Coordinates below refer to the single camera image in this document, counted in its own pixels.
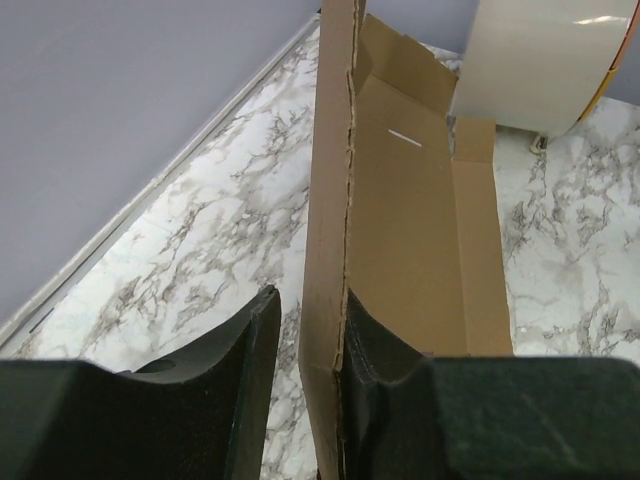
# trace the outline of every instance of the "white baseboard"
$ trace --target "white baseboard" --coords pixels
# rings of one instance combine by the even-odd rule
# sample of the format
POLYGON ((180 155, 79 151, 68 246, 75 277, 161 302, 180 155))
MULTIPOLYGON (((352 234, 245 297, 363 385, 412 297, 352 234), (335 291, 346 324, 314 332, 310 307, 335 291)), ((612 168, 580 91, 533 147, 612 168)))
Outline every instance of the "white baseboard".
POLYGON ((0 329, 0 350, 12 350, 8 344, 21 343, 62 300, 73 285, 86 275, 115 241, 158 198, 163 189, 188 166, 198 147, 233 119, 234 114, 287 54, 317 27, 313 18, 247 83, 229 103, 176 155, 169 165, 138 195, 125 205, 44 287, 25 303, 0 329))

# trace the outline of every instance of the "cardboard box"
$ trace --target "cardboard box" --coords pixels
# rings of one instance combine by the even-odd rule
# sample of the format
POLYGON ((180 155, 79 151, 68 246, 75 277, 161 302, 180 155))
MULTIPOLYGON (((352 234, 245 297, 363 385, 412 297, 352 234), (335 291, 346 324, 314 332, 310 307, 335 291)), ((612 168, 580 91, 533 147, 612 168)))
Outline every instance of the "cardboard box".
POLYGON ((421 352, 511 355, 495 124, 446 114, 456 76, 364 1, 324 0, 300 369, 323 480, 343 478, 347 294, 421 352))

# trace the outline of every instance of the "cardboard flap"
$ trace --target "cardboard flap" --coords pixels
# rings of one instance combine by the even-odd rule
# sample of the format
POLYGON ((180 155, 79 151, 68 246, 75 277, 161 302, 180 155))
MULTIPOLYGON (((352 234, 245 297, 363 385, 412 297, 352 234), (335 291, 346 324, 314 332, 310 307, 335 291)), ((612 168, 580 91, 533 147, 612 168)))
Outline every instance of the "cardboard flap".
MULTIPOLYGON (((378 78, 371 76, 366 81, 356 105, 358 118, 379 124, 381 131, 385 132, 384 138, 395 135, 449 158, 448 130, 442 118, 378 78)), ((398 164, 397 168, 402 168, 402 164, 398 164)))
POLYGON ((367 15, 360 42, 373 62, 371 74, 444 117, 457 77, 425 47, 367 15))
POLYGON ((468 353, 511 356, 493 165, 457 161, 452 167, 468 353))
POLYGON ((362 91, 362 87, 373 70, 373 60, 367 51, 367 46, 362 42, 358 44, 357 54, 356 68, 353 72, 353 87, 356 91, 356 96, 362 91))
POLYGON ((339 440, 347 304, 345 238, 355 128, 359 0, 324 0, 316 88, 309 221, 300 324, 300 374, 323 480, 343 478, 339 440))
POLYGON ((484 118, 458 117, 454 129, 455 160, 493 163, 495 121, 484 118))

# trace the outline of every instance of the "white marble tile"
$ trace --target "white marble tile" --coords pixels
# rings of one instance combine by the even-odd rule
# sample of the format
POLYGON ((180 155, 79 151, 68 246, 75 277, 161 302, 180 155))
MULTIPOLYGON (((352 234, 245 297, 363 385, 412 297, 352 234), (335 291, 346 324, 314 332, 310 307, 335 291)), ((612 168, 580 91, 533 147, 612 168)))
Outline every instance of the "white marble tile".
MULTIPOLYGON (((214 328, 266 283, 283 299, 263 479, 315 478, 297 368, 318 32, 56 306, 16 356, 136 369, 214 328)), ((452 69, 460 58, 433 49, 452 69)), ((495 172, 520 355, 640 362, 640 110, 603 99, 529 153, 500 130, 495 172)))
POLYGON ((553 141, 502 130, 496 184, 519 355, 614 355, 640 364, 640 109, 602 99, 553 141))

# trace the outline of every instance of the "white roll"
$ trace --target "white roll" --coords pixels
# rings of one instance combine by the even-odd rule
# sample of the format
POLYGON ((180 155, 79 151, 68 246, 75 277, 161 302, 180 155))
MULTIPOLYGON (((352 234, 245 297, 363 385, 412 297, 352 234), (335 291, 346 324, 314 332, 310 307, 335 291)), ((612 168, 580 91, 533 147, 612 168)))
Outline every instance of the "white roll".
POLYGON ((565 133, 607 76, 637 0, 480 0, 452 113, 565 133))

